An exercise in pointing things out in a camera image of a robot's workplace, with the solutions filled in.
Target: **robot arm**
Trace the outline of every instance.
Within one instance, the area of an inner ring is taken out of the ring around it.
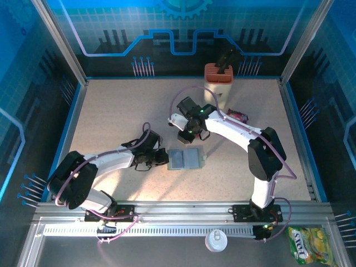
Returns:
[[[189,97],[182,100],[177,108],[183,116],[173,114],[169,124],[180,129],[178,140],[182,143],[192,143],[196,135],[205,140],[211,132],[214,132],[236,143],[248,153],[249,169],[255,176],[254,192],[250,200],[251,210],[256,217],[263,214],[264,210],[268,210],[270,205],[273,205],[271,187],[283,165],[263,141],[251,132],[264,136],[285,160],[285,152],[276,132],[269,127],[265,130],[251,127],[230,117],[225,120],[219,116],[216,107],[208,104],[201,108]],[[203,131],[208,132],[206,138],[201,137]]]
[[[117,151],[133,147],[147,135],[147,130],[143,132],[139,139],[132,140],[116,148]],[[85,164],[78,174],[65,187],[60,201],[70,210],[82,207],[87,210],[94,210],[106,216],[112,216],[116,212],[116,201],[103,191],[92,189],[94,179],[113,170],[135,167],[145,163],[147,169],[168,163],[168,154],[164,148],[160,148],[162,137],[150,131],[148,138],[138,147],[104,155]],[[48,190],[57,196],[60,188],[69,175],[84,161],[93,155],[81,155],[77,151],[72,151],[63,159],[58,168],[54,171],[47,184]]]

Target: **pen holder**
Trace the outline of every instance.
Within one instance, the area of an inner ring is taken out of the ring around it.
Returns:
[[[204,68],[204,86],[217,95],[219,109],[223,110],[228,100],[231,86],[234,81],[233,68],[229,66],[224,74],[218,74],[219,68],[214,63],[208,63]],[[204,101],[206,104],[215,106],[215,101],[211,93],[204,91]]]

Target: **white bottle cap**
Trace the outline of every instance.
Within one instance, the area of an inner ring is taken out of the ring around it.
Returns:
[[[221,252],[228,245],[228,237],[221,230],[213,230],[206,236],[205,245],[212,252]]]

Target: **snack bag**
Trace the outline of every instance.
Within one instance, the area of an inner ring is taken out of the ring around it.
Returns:
[[[323,228],[288,227],[290,252],[300,265],[308,263],[335,264],[328,235]]]
[[[239,111],[228,109],[228,112],[226,114],[231,118],[236,119],[237,121],[241,121],[242,123],[247,123],[247,121],[249,120],[246,114],[243,114]]]

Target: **speckled work surface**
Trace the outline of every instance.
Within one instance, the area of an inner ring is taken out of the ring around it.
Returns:
[[[202,79],[175,80],[91,80],[72,141],[71,150],[91,154],[112,150],[121,143],[138,138],[142,124],[164,138],[164,147],[184,147],[177,140],[177,128],[167,125],[169,104],[177,90],[189,85],[203,85]],[[202,90],[182,93],[175,106],[190,96],[204,105]],[[295,143],[276,80],[235,80],[225,108],[249,116],[248,124],[274,128],[287,155],[287,163],[297,174],[296,181],[280,179],[276,196],[290,200],[310,200]],[[137,172],[133,168],[113,171],[98,177],[93,184],[118,200],[248,200],[254,178],[248,168],[246,152],[221,136],[212,134],[200,146],[207,155],[199,170],[169,171],[167,166]]]

